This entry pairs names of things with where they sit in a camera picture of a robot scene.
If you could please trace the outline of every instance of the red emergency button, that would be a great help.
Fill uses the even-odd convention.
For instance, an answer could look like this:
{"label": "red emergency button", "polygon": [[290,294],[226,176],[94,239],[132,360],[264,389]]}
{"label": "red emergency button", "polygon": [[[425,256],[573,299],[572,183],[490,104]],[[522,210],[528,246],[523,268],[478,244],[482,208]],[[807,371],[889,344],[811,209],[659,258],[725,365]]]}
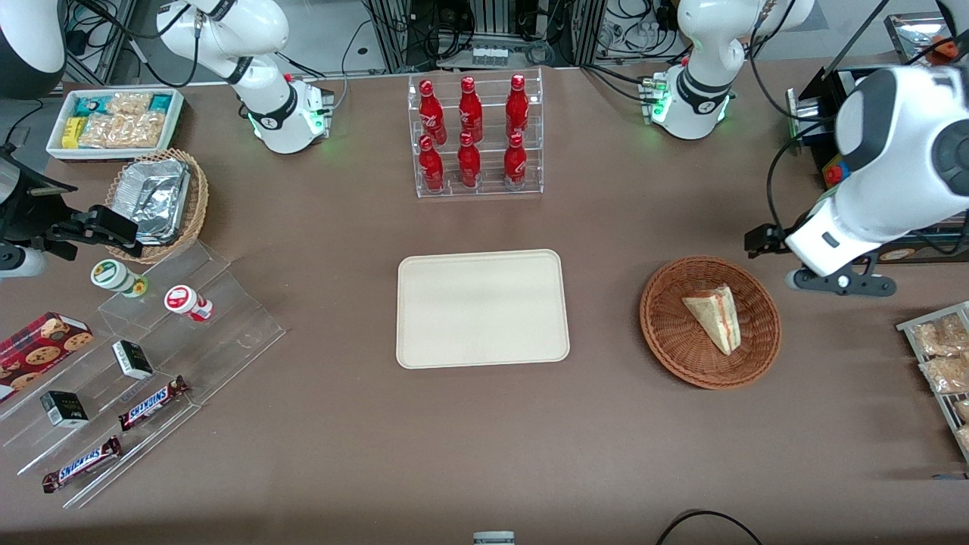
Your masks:
{"label": "red emergency button", "polygon": [[828,185],[834,185],[845,178],[844,169],[840,165],[834,165],[825,169],[825,181]]}

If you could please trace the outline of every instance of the cookie box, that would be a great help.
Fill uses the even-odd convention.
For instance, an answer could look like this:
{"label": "cookie box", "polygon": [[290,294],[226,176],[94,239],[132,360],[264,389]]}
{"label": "cookie box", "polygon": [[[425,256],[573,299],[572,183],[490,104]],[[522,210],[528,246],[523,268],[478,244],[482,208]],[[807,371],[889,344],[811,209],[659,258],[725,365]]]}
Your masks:
{"label": "cookie box", "polygon": [[83,322],[48,312],[0,342],[0,402],[94,338]]}
{"label": "cookie box", "polygon": [[[155,145],[155,147],[123,147],[105,149],[64,147],[64,132],[66,130],[71,130],[70,119],[76,114],[78,100],[91,97],[92,95],[111,95],[112,93],[116,92],[151,93],[156,96],[170,95],[172,97],[168,104],[165,123],[162,127],[162,134],[158,140],[158,144]],[[182,94],[169,87],[110,87],[101,89],[100,91],[97,89],[71,91],[67,94],[67,96],[64,97],[64,104],[61,106],[61,111],[57,116],[57,121],[54,122],[53,130],[50,132],[50,138],[47,140],[47,153],[49,153],[51,157],[55,157],[61,161],[74,162],[133,159],[135,157],[147,155],[153,151],[163,151],[169,148],[169,144],[172,141],[172,136],[174,136],[175,126],[178,124],[178,116],[181,113],[183,102],[184,99],[182,98]]]}

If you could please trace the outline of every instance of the white tray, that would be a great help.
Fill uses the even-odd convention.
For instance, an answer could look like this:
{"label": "white tray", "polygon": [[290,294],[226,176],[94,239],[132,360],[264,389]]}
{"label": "white tray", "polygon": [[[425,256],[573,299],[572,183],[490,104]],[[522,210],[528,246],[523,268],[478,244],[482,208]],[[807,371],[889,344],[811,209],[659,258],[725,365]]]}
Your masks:
{"label": "white tray", "polygon": [[397,362],[407,369],[559,362],[569,355],[552,250],[409,257],[397,270]]}
{"label": "white tray", "polygon": [[[162,135],[158,139],[158,145],[155,147],[126,147],[118,149],[68,149],[61,146],[61,137],[64,136],[64,126],[67,125],[67,120],[74,113],[78,98],[111,95],[121,91],[172,96],[172,102],[169,104],[169,109],[165,113],[165,125],[162,126]],[[71,91],[64,97],[64,104],[61,105],[61,111],[57,115],[57,121],[54,123],[53,130],[50,131],[50,138],[47,139],[47,153],[51,157],[62,161],[110,161],[113,159],[133,159],[147,155],[152,151],[168,149],[169,144],[172,142],[172,136],[174,136],[175,125],[178,124],[178,116],[181,114],[182,102],[182,94],[169,87],[109,87],[104,89]]]}

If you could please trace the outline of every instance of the red cookie box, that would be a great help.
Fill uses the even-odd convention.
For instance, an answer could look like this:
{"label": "red cookie box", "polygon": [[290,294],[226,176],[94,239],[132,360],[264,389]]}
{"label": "red cookie box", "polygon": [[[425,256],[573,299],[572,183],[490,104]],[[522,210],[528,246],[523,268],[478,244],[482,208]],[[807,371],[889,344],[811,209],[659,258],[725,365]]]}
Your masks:
{"label": "red cookie box", "polygon": [[87,324],[48,312],[0,342],[0,402],[94,338]]}

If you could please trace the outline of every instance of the beige tray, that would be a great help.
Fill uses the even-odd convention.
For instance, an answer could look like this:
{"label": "beige tray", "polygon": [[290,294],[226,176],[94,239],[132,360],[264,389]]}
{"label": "beige tray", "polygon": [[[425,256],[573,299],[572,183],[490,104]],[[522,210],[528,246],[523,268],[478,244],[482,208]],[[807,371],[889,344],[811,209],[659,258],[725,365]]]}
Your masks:
{"label": "beige tray", "polygon": [[402,367],[558,362],[568,355],[557,253],[429,255],[400,263],[397,362]]}

